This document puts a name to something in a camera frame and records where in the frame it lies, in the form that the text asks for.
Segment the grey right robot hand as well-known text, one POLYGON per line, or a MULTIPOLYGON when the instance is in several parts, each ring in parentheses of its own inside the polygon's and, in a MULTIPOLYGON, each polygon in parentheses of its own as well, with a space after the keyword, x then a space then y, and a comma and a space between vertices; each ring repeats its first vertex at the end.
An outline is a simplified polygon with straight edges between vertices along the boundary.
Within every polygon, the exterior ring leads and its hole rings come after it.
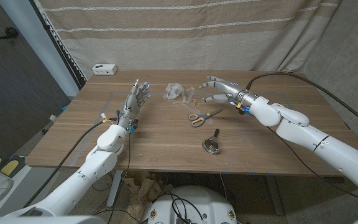
POLYGON ((252 103, 258 98, 257 95, 249 92, 236 82, 225 81, 222 78, 207 76, 208 82, 202 83, 199 88, 213 87, 221 92, 221 94, 202 98, 201 101, 225 103, 229 100, 234 100, 241 105, 251 106, 252 103))

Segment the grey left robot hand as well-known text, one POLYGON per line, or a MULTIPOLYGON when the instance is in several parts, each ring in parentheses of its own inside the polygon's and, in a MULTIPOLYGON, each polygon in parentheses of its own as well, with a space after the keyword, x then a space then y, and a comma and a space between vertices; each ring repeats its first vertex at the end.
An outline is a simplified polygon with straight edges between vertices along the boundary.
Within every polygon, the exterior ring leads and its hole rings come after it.
POLYGON ((130 126, 130 123, 136 119, 141 107, 143 107, 145 102, 151 97, 149 88, 150 86, 147 82, 139 83, 138 79, 135 81, 121 110, 121 115, 118 121, 119 126, 127 129, 130 126))

